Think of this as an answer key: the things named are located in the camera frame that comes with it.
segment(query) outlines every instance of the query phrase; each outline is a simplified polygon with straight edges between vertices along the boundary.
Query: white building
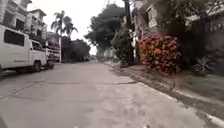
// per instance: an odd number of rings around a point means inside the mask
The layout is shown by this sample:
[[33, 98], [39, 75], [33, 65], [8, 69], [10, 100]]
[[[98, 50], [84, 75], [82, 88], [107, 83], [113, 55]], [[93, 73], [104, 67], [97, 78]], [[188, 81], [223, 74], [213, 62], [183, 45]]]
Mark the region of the white building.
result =
[[0, 0], [0, 22], [4, 25], [24, 29], [27, 5], [31, 0]]
[[47, 25], [43, 22], [46, 14], [40, 9], [28, 12], [30, 3], [31, 0], [0, 0], [0, 23], [46, 39]]
[[29, 11], [26, 18], [25, 29], [42, 39], [47, 38], [47, 25], [43, 22], [46, 14], [41, 9]]

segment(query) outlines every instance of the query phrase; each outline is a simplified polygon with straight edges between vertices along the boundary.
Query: van wheel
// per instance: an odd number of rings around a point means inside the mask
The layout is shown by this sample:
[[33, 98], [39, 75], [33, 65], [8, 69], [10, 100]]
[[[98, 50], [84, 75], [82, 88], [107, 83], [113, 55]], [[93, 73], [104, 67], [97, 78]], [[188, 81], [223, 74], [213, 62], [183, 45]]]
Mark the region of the van wheel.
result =
[[33, 71], [34, 72], [40, 72], [41, 70], [41, 63], [40, 62], [35, 62], [33, 65]]

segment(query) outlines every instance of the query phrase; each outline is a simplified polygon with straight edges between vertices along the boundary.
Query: building window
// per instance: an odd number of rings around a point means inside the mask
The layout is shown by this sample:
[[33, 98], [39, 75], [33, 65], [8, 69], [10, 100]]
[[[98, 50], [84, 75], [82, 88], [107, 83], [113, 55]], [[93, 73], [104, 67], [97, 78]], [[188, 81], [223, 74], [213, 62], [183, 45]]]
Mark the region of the building window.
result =
[[13, 32], [11, 30], [5, 30], [4, 42], [7, 44], [14, 44], [18, 46], [24, 46], [25, 37], [22, 34]]
[[16, 28], [18, 30], [24, 30], [24, 22], [19, 19], [16, 19]]
[[37, 36], [42, 37], [42, 31], [41, 30], [37, 30]]

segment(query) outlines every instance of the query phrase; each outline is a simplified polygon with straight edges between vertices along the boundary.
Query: shrub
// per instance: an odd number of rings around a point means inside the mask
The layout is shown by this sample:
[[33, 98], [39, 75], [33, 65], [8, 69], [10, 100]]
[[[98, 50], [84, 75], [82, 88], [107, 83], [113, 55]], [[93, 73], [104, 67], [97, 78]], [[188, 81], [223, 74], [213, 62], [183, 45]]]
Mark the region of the shrub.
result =
[[142, 63], [150, 70], [169, 74], [179, 71], [177, 38], [147, 35], [140, 41], [140, 52]]
[[111, 41], [115, 50], [115, 55], [121, 61], [122, 65], [127, 65], [129, 55], [129, 45], [131, 43], [131, 37], [128, 29], [120, 29]]

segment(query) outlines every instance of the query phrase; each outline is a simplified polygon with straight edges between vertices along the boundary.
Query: asphalt road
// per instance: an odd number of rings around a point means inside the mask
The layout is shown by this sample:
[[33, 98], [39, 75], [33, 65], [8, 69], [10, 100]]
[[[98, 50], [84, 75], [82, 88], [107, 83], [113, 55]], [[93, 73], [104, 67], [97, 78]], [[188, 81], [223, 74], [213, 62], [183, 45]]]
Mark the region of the asphalt road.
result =
[[0, 80], [0, 117], [7, 128], [203, 128], [196, 113], [97, 62]]

